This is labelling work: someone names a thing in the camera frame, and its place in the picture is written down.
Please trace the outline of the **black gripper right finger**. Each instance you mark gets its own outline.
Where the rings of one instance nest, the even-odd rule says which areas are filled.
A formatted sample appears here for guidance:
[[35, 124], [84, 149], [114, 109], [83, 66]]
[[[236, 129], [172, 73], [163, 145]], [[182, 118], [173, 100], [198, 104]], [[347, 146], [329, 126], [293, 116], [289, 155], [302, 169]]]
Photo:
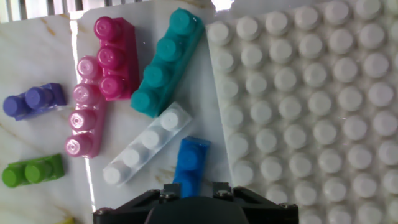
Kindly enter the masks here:
[[213, 182], [213, 198], [228, 198], [232, 196], [231, 187], [227, 182]]

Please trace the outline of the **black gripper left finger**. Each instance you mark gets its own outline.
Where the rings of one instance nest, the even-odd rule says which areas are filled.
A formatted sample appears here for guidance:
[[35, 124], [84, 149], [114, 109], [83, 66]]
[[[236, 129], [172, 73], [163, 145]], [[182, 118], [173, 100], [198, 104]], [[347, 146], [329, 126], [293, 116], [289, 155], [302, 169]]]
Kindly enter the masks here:
[[165, 184], [162, 190], [163, 198], [180, 198], [181, 185], [180, 183]]

